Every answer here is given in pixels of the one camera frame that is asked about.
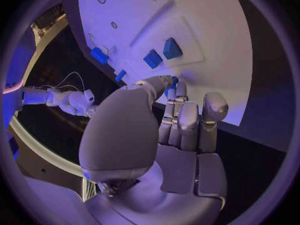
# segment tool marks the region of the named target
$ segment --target white platform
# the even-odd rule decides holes
[[[229,104],[224,121],[240,124],[251,87],[252,44],[238,0],[79,0],[79,9],[87,46],[108,53],[115,73],[126,71],[125,83],[177,76],[200,109],[207,92],[222,93]],[[181,57],[163,55],[169,38]],[[163,60],[155,69],[143,61],[151,49]],[[158,101],[165,104],[166,98]]]

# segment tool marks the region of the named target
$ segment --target circular frame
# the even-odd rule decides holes
[[[1,39],[0,55],[0,111],[3,110],[3,91],[6,74],[13,51],[25,30],[30,26],[40,9],[50,0],[26,0],[23,7],[7,22]],[[268,20],[276,32],[287,55],[295,90],[295,120],[293,135],[285,159],[272,183],[263,195],[231,224],[252,225],[261,223],[280,203],[290,188],[300,166],[300,43],[296,28],[276,0],[249,0]],[[42,224],[63,224],[64,222],[41,202],[31,190],[11,156],[6,141],[3,114],[0,113],[0,173],[4,177],[14,198],[24,209]]]

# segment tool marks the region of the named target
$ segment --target white panel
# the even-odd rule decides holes
[[[206,93],[222,93],[229,104],[224,121],[240,124],[251,87],[252,45],[238,0],[79,0],[79,9],[87,45],[109,50],[115,73],[126,71],[124,82],[177,76],[200,110]],[[167,60],[163,47],[172,37],[183,56]],[[155,69],[143,61],[151,49],[163,59]],[[167,100],[163,95],[158,101]]]

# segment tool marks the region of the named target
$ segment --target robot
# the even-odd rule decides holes
[[[158,126],[152,104],[166,90]],[[186,83],[170,75],[125,85],[98,106],[90,90],[23,88],[22,97],[23,105],[59,106],[90,118],[79,162],[101,191],[98,199],[85,202],[96,203],[98,209],[90,211],[99,222],[210,224],[224,207],[226,174],[215,150],[217,124],[229,107],[220,93],[205,95],[201,115],[197,103],[188,100]]]

